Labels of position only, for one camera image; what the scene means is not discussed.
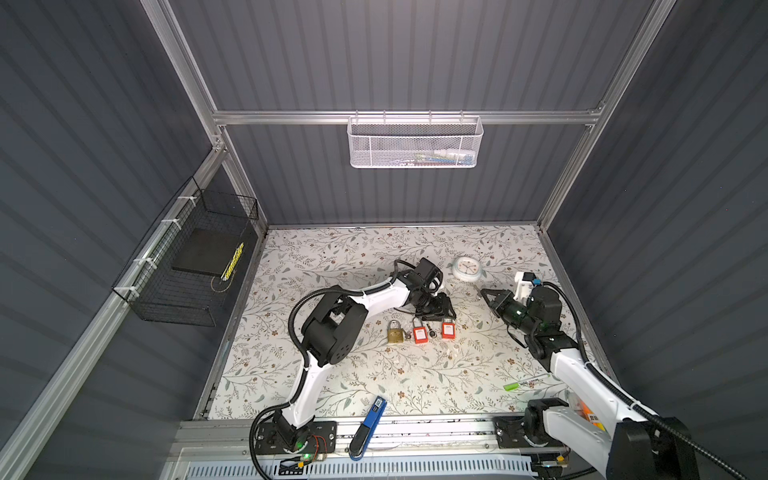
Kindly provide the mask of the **red padlock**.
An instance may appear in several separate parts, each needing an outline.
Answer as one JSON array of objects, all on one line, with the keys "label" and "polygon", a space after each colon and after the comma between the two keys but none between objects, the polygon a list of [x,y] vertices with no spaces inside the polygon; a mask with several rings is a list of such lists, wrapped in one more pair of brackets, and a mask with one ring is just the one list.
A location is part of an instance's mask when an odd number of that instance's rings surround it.
[{"label": "red padlock", "polygon": [[456,324],[453,320],[447,319],[441,323],[441,338],[444,340],[456,338]]},{"label": "red padlock", "polygon": [[412,336],[417,345],[426,344],[429,341],[428,330],[419,317],[412,319]]}]

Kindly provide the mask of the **brass padlock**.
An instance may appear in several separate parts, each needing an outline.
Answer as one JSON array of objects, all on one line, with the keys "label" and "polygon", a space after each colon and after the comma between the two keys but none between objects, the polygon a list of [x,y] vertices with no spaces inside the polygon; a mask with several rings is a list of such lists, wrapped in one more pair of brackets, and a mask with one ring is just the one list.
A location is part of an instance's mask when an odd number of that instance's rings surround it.
[{"label": "brass padlock", "polygon": [[387,327],[387,343],[400,344],[405,342],[405,331],[397,320],[389,322]]}]

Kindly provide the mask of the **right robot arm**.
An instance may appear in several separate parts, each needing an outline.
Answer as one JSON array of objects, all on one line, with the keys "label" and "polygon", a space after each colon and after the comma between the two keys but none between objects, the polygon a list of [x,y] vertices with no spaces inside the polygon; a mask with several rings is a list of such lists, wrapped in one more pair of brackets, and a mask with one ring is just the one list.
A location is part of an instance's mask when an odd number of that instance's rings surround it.
[{"label": "right robot arm", "polygon": [[597,417],[591,421],[559,398],[531,400],[523,421],[529,443],[545,446],[559,441],[606,479],[696,479],[699,457],[735,479],[744,478],[744,473],[694,441],[678,419],[659,416],[588,358],[581,321],[574,322],[573,336],[562,329],[562,309],[573,303],[561,287],[525,272],[515,290],[479,293],[509,333],[521,332],[518,344]]}]

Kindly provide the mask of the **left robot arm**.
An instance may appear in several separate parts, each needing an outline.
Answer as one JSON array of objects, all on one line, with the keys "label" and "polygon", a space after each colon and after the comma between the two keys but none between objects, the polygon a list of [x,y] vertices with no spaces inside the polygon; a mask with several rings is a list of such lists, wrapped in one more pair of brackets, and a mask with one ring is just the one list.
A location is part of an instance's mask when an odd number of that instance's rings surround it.
[{"label": "left robot arm", "polygon": [[455,311],[442,284],[443,272],[430,260],[422,258],[413,265],[396,259],[393,272],[381,283],[361,290],[334,285],[302,297],[287,320],[289,337],[301,355],[297,377],[284,402],[256,415],[250,440],[269,421],[286,447],[300,450],[310,435],[326,378],[352,351],[366,320],[408,305],[418,320],[453,320]]}]

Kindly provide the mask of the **white round clock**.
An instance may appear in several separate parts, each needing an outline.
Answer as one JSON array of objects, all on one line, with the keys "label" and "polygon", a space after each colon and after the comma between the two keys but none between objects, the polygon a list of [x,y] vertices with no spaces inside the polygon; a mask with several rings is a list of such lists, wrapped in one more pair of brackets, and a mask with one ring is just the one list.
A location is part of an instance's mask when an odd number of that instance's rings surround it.
[{"label": "white round clock", "polygon": [[481,262],[469,256],[456,257],[451,266],[452,275],[461,282],[474,283],[483,277]]}]

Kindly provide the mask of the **green marker pen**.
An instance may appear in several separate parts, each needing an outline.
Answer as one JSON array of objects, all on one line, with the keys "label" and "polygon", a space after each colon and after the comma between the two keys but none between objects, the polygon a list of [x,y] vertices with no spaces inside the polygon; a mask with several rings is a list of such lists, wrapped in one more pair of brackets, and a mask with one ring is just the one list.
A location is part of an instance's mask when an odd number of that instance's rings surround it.
[{"label": "green marker pen", "polygon": [[535,375],[535,376],[530,376],[530,377],[527,377],[527,378],[520,379],[520,380],[518,380],[516,382],[504,385],[503,389],[506,392],[511,392],[511,391],[517,390],[519,388],[523,388],[523,387],[529,386],[531,383],[534,383],[536,381],[547,379],[549,377],[550,377],[549,373],[539,374],[539,375]]}]

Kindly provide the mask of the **coloured marker pack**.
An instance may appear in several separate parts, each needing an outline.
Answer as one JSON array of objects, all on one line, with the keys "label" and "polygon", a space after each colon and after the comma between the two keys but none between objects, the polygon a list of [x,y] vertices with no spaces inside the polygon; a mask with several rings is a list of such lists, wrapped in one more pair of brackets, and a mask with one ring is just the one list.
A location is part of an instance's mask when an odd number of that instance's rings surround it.
[{"label": "coloured marker pack", "polygon": [[588,405],[583,402],[578,402],[578,408],[577,411],[579,414],[586,419],[590,424],[594,425],[596,428],[605,431],[606,428],[604,427],[603,423],[600,421],[598,416],[588,407]]}]

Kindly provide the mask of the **blue black utility knife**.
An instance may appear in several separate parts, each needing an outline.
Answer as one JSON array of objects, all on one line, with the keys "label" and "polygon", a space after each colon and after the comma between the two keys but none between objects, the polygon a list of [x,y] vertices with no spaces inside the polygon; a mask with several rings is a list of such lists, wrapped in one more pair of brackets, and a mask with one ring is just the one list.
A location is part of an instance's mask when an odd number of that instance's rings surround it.
[{"label": "blue black utility knife", "polygon": [[377,396],[373,401],[364,420],[349,443],[348,454],[353,461],[359,461],[363,458],[386,406],[387,400],[382,396]]}]

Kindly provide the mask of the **black pad in basket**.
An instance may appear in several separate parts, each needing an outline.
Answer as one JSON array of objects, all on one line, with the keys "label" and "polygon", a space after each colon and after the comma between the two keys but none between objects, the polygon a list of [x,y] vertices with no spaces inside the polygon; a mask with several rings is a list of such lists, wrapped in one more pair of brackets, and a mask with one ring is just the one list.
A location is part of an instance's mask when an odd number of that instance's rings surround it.
[{"label": "black pad in basket", "polygon": [[183,242],[171,267],[186,273],[221,276],[240,243],[237,235],[197,228]]}]

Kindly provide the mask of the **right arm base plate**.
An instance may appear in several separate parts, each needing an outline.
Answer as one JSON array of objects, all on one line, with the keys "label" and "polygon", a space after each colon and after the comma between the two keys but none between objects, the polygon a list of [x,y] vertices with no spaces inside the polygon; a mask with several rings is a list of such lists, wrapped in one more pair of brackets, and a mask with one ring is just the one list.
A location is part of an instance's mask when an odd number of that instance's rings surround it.
[{"label": "right arm base plate", "polygon": [[535,430],[523,415],[501,415],[492,418],[494,435],[499,448],[537,448]]}]

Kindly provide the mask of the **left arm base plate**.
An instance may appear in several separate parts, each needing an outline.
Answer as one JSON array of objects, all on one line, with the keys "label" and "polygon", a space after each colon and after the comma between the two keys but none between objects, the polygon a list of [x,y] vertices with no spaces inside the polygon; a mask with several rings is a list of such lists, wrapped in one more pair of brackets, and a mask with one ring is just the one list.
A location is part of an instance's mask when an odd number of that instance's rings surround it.
[{"label": "left arm base plate", "polygon": [[334,421],[311,421],[298,429],[268,421],[257,426],[252,445],[258,455],[329,454],[336,448],[337,427]]}]

